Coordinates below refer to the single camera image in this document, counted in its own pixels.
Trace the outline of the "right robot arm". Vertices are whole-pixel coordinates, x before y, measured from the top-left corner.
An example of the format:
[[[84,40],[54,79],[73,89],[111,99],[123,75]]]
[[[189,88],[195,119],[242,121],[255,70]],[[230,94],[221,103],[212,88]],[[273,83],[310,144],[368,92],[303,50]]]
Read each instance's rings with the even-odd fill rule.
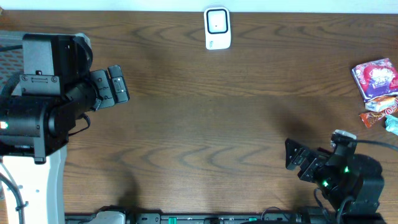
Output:
[[[285,140],[285,167],[300,168],[298,178],[318,186],[335,209],[335,223],[380,223],[376,213],[384,188],[380,162],[355,153],[358,140],[333,135],[333,152],[312,150],[294,141]]]

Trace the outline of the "orange Top chocolate bar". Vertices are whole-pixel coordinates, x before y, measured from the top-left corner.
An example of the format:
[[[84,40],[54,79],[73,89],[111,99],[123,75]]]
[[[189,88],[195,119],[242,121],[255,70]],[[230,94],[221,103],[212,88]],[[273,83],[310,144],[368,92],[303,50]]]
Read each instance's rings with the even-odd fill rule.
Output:
[[[360,114],[359,117],[361,118],[365,127],[370,128],[372,125],[376,124],[380,119],[396,112],[397,112],[397,105],[388,107],[382,112],[374,112],[374,111],[365,112]]]

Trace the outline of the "teal snack packet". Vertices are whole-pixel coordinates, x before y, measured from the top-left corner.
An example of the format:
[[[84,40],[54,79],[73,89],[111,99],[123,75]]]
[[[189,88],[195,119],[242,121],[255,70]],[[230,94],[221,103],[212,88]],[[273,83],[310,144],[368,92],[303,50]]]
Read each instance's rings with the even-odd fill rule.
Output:
[[[393,115],[387,115],[385,120],[386,131],[398,135],[398,118]]]

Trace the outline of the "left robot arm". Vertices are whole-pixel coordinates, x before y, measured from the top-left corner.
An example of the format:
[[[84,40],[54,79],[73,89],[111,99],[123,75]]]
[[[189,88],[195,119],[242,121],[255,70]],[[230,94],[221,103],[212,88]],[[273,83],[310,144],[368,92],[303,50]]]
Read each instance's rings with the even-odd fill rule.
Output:
[[[63,223],[63,171],[69,138],[88,112],[129,99],[116,96],[118,66],[91,71],[84,34],[25,34],[24,69],[1,92],[1,185],[9,223]]]

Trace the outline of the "red purple snack packet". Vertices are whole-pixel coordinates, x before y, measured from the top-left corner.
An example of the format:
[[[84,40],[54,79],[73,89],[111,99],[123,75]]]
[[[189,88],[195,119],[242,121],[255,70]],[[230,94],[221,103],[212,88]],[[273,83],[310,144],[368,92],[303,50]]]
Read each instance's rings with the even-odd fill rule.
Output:
[[[389,58],[359,64],[351,69],[363,101],[397,95],[397,69]]]

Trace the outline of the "small orange box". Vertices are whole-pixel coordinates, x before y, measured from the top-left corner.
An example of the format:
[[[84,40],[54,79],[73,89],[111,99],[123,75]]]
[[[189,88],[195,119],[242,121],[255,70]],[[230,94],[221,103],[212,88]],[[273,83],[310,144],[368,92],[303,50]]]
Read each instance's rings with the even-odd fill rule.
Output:
[[[396,98],[394,96],[380,96],[364,104],[365,108],[373,112],[382,112],[387,108],[395,105]]]

